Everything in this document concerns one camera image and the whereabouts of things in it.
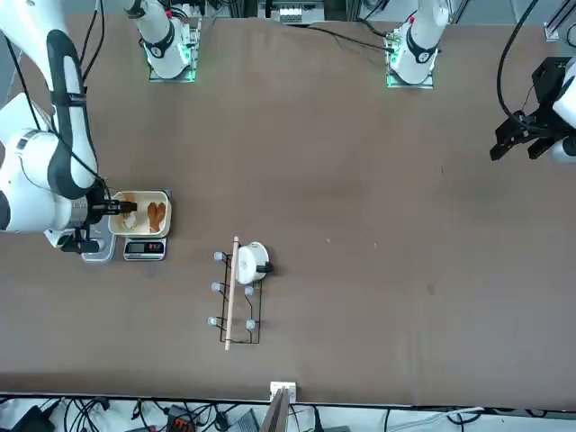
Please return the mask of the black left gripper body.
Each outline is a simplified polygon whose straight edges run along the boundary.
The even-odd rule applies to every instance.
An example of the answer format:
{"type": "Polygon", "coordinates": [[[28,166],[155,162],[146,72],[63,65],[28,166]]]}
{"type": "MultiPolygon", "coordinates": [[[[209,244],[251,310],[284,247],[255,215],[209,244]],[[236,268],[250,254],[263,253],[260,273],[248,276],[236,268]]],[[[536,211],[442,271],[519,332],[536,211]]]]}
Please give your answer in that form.
{"type": "Polygon", "coordinates": [[[566,69],[570,65],[569,57],[547,57],[532,73],[538,107],[536,118],[545,118],[552,110],[552,104],[563,86],[566,69]]]}

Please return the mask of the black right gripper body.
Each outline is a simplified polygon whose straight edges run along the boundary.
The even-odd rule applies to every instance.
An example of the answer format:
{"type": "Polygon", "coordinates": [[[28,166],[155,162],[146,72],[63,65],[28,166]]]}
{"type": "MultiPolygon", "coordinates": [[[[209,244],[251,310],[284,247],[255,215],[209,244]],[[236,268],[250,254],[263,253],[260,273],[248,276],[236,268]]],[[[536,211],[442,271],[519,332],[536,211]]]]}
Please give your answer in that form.
{"type": "Polygon", "coordinates": [[[105,191],[103,183],[96,180],[94,187],[86,194],[85,198],[88,204],[85,225],[94,225],[106,215],[109,194],[105,191]]]}

